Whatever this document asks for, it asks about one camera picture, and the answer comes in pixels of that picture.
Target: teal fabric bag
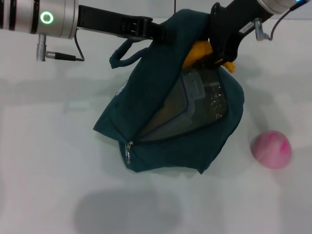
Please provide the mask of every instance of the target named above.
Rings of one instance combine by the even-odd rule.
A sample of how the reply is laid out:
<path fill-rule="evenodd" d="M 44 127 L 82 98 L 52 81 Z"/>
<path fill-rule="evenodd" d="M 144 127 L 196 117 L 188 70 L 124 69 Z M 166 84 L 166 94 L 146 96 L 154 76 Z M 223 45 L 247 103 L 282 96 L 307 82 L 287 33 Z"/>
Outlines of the teal fabric bag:
<path fill-rule="evenodd" d="M 140 133 L 163 107 L 181 76 L 187 54 L 208 23 L 206 13 L 181 10 L 163 23 L 166 30 L 175 32 L 174 43 L 152 42 L 149 48 L 120 61 L 136 42 L 127 40 L 110 59 L 112 67 L 116 68 L 141 58 L 94 127 L 95 131 L 119 142 L 128 169 L 142 172 L 162 167 L 187 167 L 203 173 L 238 126 L 243 113 L 243 90 L 231 75 L 218 68 L 215 73 L 226 99 L 226 113 L 220 119 L 176 136 L 141 140 Z"/>

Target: zipper pull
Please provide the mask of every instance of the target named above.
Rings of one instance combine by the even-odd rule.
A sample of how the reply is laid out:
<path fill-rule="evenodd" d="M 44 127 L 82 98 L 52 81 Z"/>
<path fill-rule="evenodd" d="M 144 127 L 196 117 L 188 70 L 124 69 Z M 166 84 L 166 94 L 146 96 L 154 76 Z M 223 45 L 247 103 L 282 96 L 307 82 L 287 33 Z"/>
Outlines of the zipper pull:
<path fill-rule="evenodd" d="M 130 164 L 130 150 L 131 150 L 132 146 L 133 146 L 133 142 L 132 141 L 129 141 L 129 143 L 125 146 L 126 160 L 127 160 L 128 164 Z"/>

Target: yellow object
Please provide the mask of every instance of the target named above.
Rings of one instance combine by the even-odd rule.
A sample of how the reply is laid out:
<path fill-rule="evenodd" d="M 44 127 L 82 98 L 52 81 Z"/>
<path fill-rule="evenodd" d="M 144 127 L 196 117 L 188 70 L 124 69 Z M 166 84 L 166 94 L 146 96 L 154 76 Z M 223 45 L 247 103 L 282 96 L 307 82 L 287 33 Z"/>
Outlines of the yellow object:
<path fill-rule="evenodd" d="M 203 58 L 205 55 L 211 54 L 213 49 L 208 41 L 196 42 L 186 57 L 183 68 L 191 66 L 197 60 Z M 229 72 L 235 72 L 235 64 L 233 62 L 226 62 L 222 66 L 229 70 Z"/>

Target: bag strap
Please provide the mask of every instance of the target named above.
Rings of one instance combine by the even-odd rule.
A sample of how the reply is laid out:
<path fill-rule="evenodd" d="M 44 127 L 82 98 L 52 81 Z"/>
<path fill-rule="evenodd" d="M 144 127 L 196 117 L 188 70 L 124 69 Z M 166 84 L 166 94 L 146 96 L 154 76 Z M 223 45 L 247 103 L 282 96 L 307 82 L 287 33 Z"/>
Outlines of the bag strap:
<path fill-rule="evenodd" d="M 125 60 L 121 60 L 122 57 L 128 52 L 130 47 L 133 43 L 139 42 L 140 40 L 134 40 L 134 39 L 128 39 L 126 40 L 110 57 L 109 63 L 111 64 L 111 67 L 118 68 L 118 67 L 126 67 L 137 60 L 139 60 L 141 57 L 143 57 L 149 48 L 144 48 L 138 52 L 136 52 L 134 55 L 132 55 L 130 58 L 127 58 Z"/>

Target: pink and white ball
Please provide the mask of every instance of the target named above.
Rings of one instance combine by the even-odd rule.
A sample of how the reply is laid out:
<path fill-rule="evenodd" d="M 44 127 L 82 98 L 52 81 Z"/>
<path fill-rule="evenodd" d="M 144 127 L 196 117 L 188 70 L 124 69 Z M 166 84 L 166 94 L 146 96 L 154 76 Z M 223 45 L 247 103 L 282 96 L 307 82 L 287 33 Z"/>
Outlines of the pink and white ball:
<path fill-rule="evenodd" d="M 260 134 L 251 144 L 253 156 L 265 167 L 280 169 L 292 158 L 292 148 L 284 134 L 269 131 Z"/>

